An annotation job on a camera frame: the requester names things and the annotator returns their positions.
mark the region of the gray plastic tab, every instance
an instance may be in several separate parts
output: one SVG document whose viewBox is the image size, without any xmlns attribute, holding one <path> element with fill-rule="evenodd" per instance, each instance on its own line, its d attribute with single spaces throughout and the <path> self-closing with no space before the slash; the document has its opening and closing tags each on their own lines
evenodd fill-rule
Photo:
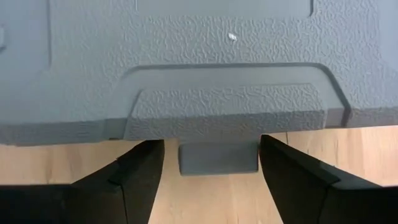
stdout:
<svg viewBox="0 0 398 224">
<path fill-rule="evenodd" d="M 186 143 L 178 149 L 182 175 L 232 174 L 258 171 L 258 142 Z"/>
<path fill-rule="evenodd" d="M 131 71 L 118 83 L 109 113 L 111 118 L 127 118 L 142 90 L 234 88 L 254 85 L 311 84 L 329 109 L 327 126 L 341 126 L 348 112 L 346 99 L 327 68 L 311 63 L 252 63 L 142 67 Z"/>
<path fill-rule="evenodd" d="M 321 129 L 326 113 L 319 92 L 309 84 L 144 90 L 124 138 L 224 139 Z"/>
</svg>

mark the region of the gray plastic case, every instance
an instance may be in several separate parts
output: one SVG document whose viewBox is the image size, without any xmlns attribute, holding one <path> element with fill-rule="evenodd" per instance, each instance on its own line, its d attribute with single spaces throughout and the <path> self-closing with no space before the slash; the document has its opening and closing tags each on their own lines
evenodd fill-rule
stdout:
<svg viewBox="0 0 398 224">
<path fill-rule="evenodd" d="M 398 124 L 396 0 L 1 0 L 0 143 Z"/>
</svg>

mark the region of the light wood grain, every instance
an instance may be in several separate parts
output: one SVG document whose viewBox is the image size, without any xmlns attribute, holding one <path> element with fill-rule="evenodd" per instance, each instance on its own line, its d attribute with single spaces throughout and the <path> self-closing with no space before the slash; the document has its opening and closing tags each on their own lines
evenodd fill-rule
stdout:
<svg viewBox="0 0 398 224">
<path fill-rule="evenodd" d="M 138 142 L 0 146 L 0 184 L 70 184 L 113 162 Z"/>
</svg>

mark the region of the black clamp jaw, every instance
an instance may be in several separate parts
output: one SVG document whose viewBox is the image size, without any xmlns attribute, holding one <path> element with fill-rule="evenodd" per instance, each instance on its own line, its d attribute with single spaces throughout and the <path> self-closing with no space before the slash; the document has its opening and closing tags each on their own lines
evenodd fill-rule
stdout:
<svg viewBox="0 0 398 224">
<path fill-rule="evenodd" d="M 1 223 L 146 224 L 164 160 L 164 141 L 144 141 L 71 185 L 2 186 Z M 381 187 L 270 136 L 259 145 L 264 178 L 285 224 L 390 223 L 398 187 Z"/>
</svg>

